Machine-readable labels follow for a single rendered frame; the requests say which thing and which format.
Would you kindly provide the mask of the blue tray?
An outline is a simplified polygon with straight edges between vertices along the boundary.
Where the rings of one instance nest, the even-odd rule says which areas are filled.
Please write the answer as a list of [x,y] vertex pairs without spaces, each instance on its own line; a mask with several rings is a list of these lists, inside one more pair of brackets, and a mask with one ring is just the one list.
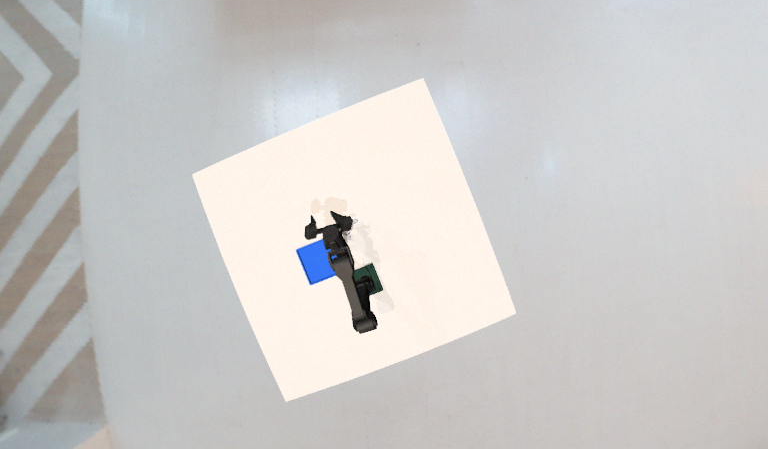
[[309,286],[336,276],[328,261],[322,239],[305,247],[295,249]]

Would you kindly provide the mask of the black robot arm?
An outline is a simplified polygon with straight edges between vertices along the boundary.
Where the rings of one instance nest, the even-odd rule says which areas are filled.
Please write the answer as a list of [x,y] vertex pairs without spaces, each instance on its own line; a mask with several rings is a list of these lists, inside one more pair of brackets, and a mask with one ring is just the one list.
[[[350,249],[335,226],[329,226],[322,232],[322,241],[331,268],[336,272],[345,288],[351,307],[353,328],[359,334],[377,329],[377,319],[370,309],[369,294],[376,291],[371,276],[362,276],[354,280],[354,260]],[[336,256],[333,258],[331,257]]]

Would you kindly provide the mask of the grey metal ring with small tab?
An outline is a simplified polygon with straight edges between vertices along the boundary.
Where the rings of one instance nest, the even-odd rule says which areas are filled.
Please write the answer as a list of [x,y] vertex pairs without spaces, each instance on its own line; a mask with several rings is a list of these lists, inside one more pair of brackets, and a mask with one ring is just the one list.
[[[352,224],[352,227],[353,227],[353,224]],[[351,230],[352,230],[352,227],[351,227]],[[349,234],[351,230],[349,230],[346,233],[342,232],[345,241],[351,240],[351,235]]]

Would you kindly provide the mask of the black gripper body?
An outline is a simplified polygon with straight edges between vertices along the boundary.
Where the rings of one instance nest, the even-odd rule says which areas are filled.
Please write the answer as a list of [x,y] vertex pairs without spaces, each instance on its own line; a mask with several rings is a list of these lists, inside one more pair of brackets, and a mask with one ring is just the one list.
[[315,225],[315,224],[307,225],[307,226],[305,226],[304,237],[305,237],[305,239],[307,241],[313,240],[313,239],[317,239],[317,235],[322,234],[323,230],[325,228],[329,227],[329,226],[335,226],[335,227],[337,227],[337,229],[341,228],[341,231],[339,231],[339,232],[342,235],[342,232],[351,230],[352,223],[353,223],[352,218],[350,216],[347,216],[347,217],[343,217],[342,219],[340,219],[340,223],[336,223],[336,224],[332,224],[332,225],[327,225],[327,226],[322,227],[322,228],[318,228],[317,225]]

